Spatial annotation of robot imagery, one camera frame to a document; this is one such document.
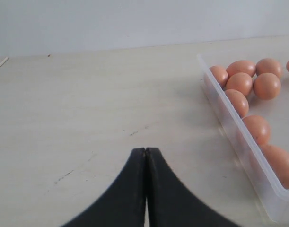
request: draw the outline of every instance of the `white table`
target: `white table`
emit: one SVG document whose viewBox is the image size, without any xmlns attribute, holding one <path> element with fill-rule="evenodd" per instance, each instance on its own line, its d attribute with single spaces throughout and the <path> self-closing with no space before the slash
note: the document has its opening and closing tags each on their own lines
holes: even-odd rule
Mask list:
<svg viewBox="0 0 289 227">
<path fill-rule="evenodd" d="M 196 54 L 272 37 L 10 58 L 0 68 L 0 226 L 56 227 L 96 200 L 136 147 L 158 147 L 201 200 L 271 223 L 200 87 Z"/>
</svg>

